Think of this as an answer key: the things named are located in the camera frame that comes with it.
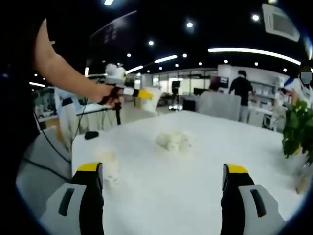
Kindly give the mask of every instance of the potted plant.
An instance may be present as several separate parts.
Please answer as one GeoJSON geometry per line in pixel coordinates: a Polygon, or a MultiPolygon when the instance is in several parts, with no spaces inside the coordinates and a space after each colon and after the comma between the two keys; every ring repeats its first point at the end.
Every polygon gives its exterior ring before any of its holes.
{"type": "Polygon", "coordinates": [[[289,159],[289,167],[292,173],[301,175],[299,182],[302,189],[298,189],[297,185],[297,191],[303,191],[311,176],[310,166],[313,163],[313,110],[307,107],[305,101],[298,100],[296,105],[287,109],[283,136],[283,150],[289,159]]]}

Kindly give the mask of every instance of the ceiling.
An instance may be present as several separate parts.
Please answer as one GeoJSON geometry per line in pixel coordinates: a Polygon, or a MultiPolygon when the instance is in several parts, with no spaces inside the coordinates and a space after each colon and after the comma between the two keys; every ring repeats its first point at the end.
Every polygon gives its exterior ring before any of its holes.
{"type": "MultiPolygon", "coordinates": [[[[55,40],[56,51],[81,73],[85,61],[89,74],[104,73],[107,63],[122,63],[126,70],[143,65],[136,71],[146,73],[197,68],[216,68],[228,60],[229,64],[255,67],[284,73],[297,74],[297,65],[291,62],[252,53],[208,53],[209,48],[239,47],[279,53],[298,61],[307,59],[302,38],[294,42],[265,32],[262,4],[267,0],[226,0],[212,4],[202,0],[115,0],[105,6],[104,0],[56,0],[49,9],[48,30],[55,40]],[[112,20],[134,12],[106,26],[112,20]],[[260,20],[255,22],[252,15],[260,20]],[[115,34],[105,43],[105,36],[115,34]],[[156,59],[177,55],[177,59],[155,64],[156,59]]],[[[312,35],[310,6],[301,2],[279,1],[278,6],[290,16],[301,32],[312,35]]],[[[39,76],[35,82],[44,83],[39,76]]]]}

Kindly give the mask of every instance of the office desk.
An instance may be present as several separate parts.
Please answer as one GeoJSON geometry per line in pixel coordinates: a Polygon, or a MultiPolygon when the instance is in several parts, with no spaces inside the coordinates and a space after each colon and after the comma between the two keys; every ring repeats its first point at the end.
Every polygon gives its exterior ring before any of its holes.
{"type": "Polygon", "coordinates": [[[225,163],[248,169],[285,220],[299,208],[303,196],[283,167],[281,140],[273,131],[181,111],[100,131],[88,141],[77,136],[72,172],[101,151],[116,151],[121,184],[103,190],[106,235],[218,235],[225,163]],[[155,144],[160,133],[172,130],[197,137],[190,154],[170,154],[155,144]]]}

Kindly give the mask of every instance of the black shirt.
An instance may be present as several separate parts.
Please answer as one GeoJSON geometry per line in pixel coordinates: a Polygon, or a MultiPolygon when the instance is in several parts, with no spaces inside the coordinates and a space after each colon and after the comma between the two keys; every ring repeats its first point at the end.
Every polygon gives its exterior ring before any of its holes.
{"type": "Polygon", "coordinates": [[[230,85],[229,93],[235,90],[235,95],[241,97],[241,105],[248,106],[249,92],[253,91],[250,81],[243,77],[237,77],[230,85]]]}
{"type": "Polygon", "coordinates": [[[27,213],[27,207],[17,194],[15,180],[25,150],[39,134],[29,82],[34,78],[33,51],[45,19],[45,4],[41,0],[0,3],[1,159],[2,173],[5,173],[2,178],[5,192],[1,195],[5,221],[2,225],[8,226],[10,234],[42,231],[27,213]]]}

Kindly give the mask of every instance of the black stand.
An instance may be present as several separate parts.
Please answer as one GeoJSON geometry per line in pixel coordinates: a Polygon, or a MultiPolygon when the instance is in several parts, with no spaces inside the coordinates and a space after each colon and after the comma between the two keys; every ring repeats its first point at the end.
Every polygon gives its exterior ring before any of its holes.
{"type": "Polygon", "coordinates": [[[115,105],[114,109],[113,109],[116,112],[116,122],[117,122],[117,125],[121,124],[121,112],[120,112],[121,109],[122,109],[121,103],[117,103],[115,105]]]}

